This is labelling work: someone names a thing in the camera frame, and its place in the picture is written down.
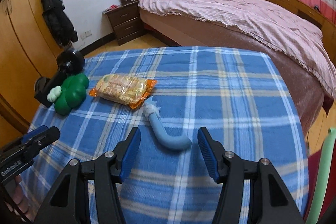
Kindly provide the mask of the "person's left hand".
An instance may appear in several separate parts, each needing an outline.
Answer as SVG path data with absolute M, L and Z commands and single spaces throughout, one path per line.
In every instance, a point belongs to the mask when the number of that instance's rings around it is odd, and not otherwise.
M 29 207 L 29 201 L 24 195 L 21 187 L 22 178 L 21 176 L 15 177 L 8 184 L 5 185 L 5 189 L 9 193 L 10 197 L 13 199 L 18 208 L 25 214 L 25 216 L 30 220 L 34 221 L 34 214 Z

